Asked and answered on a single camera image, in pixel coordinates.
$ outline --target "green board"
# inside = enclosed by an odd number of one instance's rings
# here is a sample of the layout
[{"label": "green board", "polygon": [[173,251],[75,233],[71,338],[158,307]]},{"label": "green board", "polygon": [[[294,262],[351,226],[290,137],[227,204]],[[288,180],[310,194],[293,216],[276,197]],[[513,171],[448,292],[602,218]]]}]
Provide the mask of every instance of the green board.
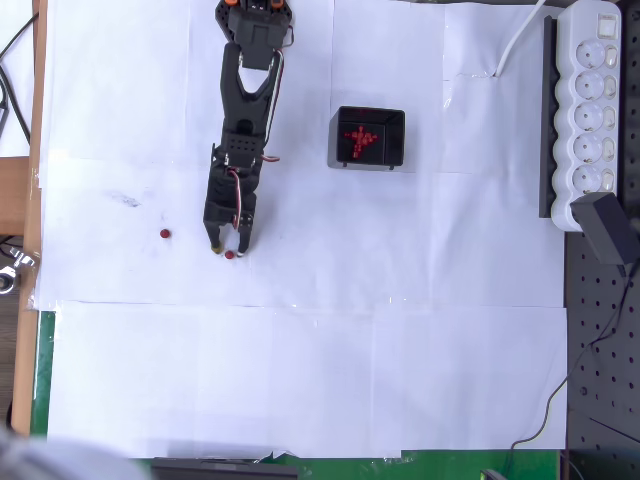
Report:
[{"label": "green board", "polygon": [[[55,314],[41,312],[38,321],[31,433],[46,435],[53,366]],[[301,480],[479,480],[480,471],[503,471],[509,452],[405,451],[394,459],[313,459],[289,455],[266,462],[298,467]],[[559,478],[559,454],[555,450],[517,450],[509,480]]]}]

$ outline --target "power strip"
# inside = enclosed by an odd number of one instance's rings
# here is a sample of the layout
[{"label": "power strip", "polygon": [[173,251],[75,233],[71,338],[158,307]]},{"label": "power strip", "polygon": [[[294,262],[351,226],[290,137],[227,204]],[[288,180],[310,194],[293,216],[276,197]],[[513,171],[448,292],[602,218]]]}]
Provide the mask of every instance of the power strip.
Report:
[{"label": "power strip", "polygon": [[606,1],[578,0],[558,15],[551,219],[567,232],[582,231],[571,202],[617,194],[621,26],[620,10]]}]

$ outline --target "pegboard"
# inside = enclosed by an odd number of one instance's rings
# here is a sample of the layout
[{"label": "pegboard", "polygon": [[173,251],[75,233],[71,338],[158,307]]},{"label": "pegboard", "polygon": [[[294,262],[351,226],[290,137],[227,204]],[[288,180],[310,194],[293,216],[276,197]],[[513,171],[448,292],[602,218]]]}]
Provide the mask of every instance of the pegboard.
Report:
[{"label": "pegboard", "polygon": [[623,16],[618,192],[629,218],[640,217],[640,1],[618,2]]},{"label": "pegboard", "polygon": [[[640,218],[640,0],[617,5],[623,17],[618,198],[635,222]],[[615,266],[598,262],[583,234],[566,236],[569,368],[620,306],[624,284]],[[568,403],[567,446],[582,475],[640,479],[640,274],[630,283],[615,334],[585,353],[569,377]]]},{"label": "pegboard", "polygon": [[[583,234],[567,234],[566,245],[571,368],[616,314],[625,280],[615,266],[598,262]],[[569,378],[568,402],[568,447],[574,463],[585,463],[583,475],[607,478],[592,471],[597,467],[608,478],[640,478],[640,275],[630,283],[615,334],[585,353]]]}]

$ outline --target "black container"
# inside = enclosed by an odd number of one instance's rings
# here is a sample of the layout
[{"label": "black container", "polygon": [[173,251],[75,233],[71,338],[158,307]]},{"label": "black container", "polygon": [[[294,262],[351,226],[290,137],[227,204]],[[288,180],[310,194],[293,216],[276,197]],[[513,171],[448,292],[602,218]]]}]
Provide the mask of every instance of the black container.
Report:
[{"label": "black container", "polygon": [[340,107],[331,119],[330,167],[393,170],[403,158],[402,110]]}]

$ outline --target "black cable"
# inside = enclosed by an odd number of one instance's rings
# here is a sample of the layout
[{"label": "black cable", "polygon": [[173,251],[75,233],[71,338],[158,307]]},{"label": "black cable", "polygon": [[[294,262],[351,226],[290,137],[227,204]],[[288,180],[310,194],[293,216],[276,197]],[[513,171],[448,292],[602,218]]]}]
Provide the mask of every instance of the black cable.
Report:
[{"label": "black cable", "polygon": [[9,50],[11,48],[11,45],[13,45],[15,43],[15,41],[20,38],[20,35],[22,35],[22,32],[24,32],[27,28],[29,28],[29,25],[31,25],[33,22],[35,22],[36,18],[38,18],[39,13],[36,13],[33,17],[31,17],[29,19],[29,21],[27,23],[25,23],[22,28],[18,31],[18,33],[16,33],[13,38],[11,40],[9,40],[9,43],[7,44],[6,47],[4,47],[4,49],[0,52],[0,60],[2,60],[2,57],[4,57],[4,54],[7,53],[7,50]]},{"label": "black cable", "polygon": [[[560,391],[560,389],[564,386],[564,384],[567,383],[567,380],[569,380],[569,377],[571,376],[573,371],[578,366],[578,363],[580,362],[580,359],[582,358],[582,356],[587,352],[587,350],[590,350],[596,343],[602,342],[603,340],[611,338],[617,332],[618,326],[620,325],[620,318],[622,317],[622,309],[624,307],[624,302],[627,299],[627,293],[629,292],[629,287],[631,286],[631,282],[633,280],[633,277],[636,275],[639,267],[640,267],[640,260],[636,260],[636,262],[633,264],[633,267],[631,267],[631,271],[629,272],[629,276],[627,277],[627,282],[626,282],[626,284],[624,286],[624,290],[622,292],[622,298],[620,299],[620,302],[618,303],[618,308],[613,312],[613,314],[611,315],[611,317],[607,321],[607,324],[602,329],[602,332],[600,332],[600,335],[598,335],[598,337],[595,340],[592,340],[591,342],[589,342],[582,349],[582,352],[580,352],[580,355],[578,355],[578,358],[576,358],[576,361],[573,364],[573,367],[571,367],[571,370],[569,370],[569,373],[567,373],[567,376],[564,377],[564,380],[562,380],[560,385],[558,385],[558,387],[549,396],[549,399],[547,400],[547,406],[546,406],[545,412],[544,412],[544,419],[542,420],[542,425],[540,426],[538,431],[535,434],[533,434],[531,437],[529,437],[529,438],[525,438],[524,440],[517,440],[517,441],[515,441],[515,442],[513,442],[511,444],[511,448],[509,449],[510,450],[510,452],[509,452],[509,461],[508,461],[507,467],[505,469],[505,476],[506,477],[509,476],[509,472],[511,470],[511,464],[513,463],[513,455],[514,455],[514,452],[515,452],[516,445],[520,445],[522,443],[528,443],[528,442],[530,442],[532,440],[535,440],[542,433],[542,431],[544,430],[544,427],[547,425],[547,420],[549,418],[549,409],[551,407],[551,401],[553,400],[553,397],[555,397],[556,394]],[[612,327],[611,331],[607,335],[605,335],[604,333],[607,331],[607,329],[611,325],[611,322],[613,321],[614,318],[616,318],[616,324],[615,324],[616,326]]]},{"label": "black cable", "polygon": [[15,260],[15,257],[13,255],[9,255],[7,252],[2,250],[2,248],[0,248],[0,255],[2,255],[3,257],[7,257],[7,258],[9,258],[11,260]]},{"label": "black cable", "polygon": [[[22,35],[22,33],[31,25],[36,18],[38,18],[38,13],[36,13],[33,17],[29,19],[27,23],[25,23],[22,28],[16,33],[13,38],[9,41],[6,47],[0,52],[0,61],[7,53],[7,51],[11,48],[11,46],[15,43],[15,41]],[[9,79],[7,78],[7,74],[5,73],[2,65],[0,65],[0,81],[3,85],[3,91],[7,91],[7,96],[9,97],[9,101],[13,106],[13,109],[16,112],[16,117],[18,118],[18,123],[20,124],[20,128],[22,128],[22,132],[24,133],[25,138],[27,139],[27,143],[31,144],[31,132],[29,132],[29,127],[27,126],[27,122],[24,121],[24,117],[22,116],[22,112],[20,111],[20,107],[18,106],[18,101],[16,99],[15,93],[13,92],[13,88],[11,87],[11,83],[9,83]]]},{"label": "black cable", "polygon": [[7,78],[7,74],[4,72],[4,68],[0,65],[0,81],[4,84],[7,89],[7,95],[9,97],[9,101],[13,106],[13,110],[16,113],[16,117],[18,118],[18,123],[20,124],[20,128],[22,128],[22,132],[24,133],[25,138],[27,139],[27,143],[31,144],[31,132],[29,132],[29,127],[27,126],[27,122],[24,121],[24,117],[22,116],[22,112],[20,111],[20,107],[18,106],[18,100],[16,99],[15,94],[13,93],[13,88],[9,83],[9,79]]}]

